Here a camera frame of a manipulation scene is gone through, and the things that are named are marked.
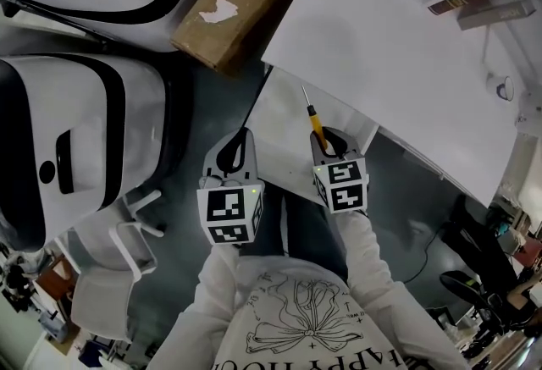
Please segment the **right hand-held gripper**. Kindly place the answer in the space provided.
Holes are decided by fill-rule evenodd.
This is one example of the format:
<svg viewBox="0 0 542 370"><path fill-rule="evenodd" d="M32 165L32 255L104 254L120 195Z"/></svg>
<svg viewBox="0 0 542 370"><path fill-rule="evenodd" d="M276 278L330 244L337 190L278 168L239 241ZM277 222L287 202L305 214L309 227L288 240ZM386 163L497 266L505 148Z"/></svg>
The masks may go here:
<svg viewBox="0 0 542 370"><path fill-rule="evenodd" d="M333 214L352 211L366 212L368 207L369 176L365 157L357 141L335 128L322 128L326 149L321 137L312 132L312 174L317 192Z"/></svg>

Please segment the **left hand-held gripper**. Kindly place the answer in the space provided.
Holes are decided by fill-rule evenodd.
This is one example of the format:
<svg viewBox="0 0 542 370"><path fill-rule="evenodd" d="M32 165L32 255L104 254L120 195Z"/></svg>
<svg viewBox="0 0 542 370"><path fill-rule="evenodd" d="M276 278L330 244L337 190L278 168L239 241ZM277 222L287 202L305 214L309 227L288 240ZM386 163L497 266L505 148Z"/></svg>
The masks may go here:
<svg viewBox="0 0 542 370"><path fill-rule="evenodd" d="M200 224L216 245L252 243L263 215L264 182L258 178L253 133L240 128L223 137L204 159L196 191Z"/></svg>

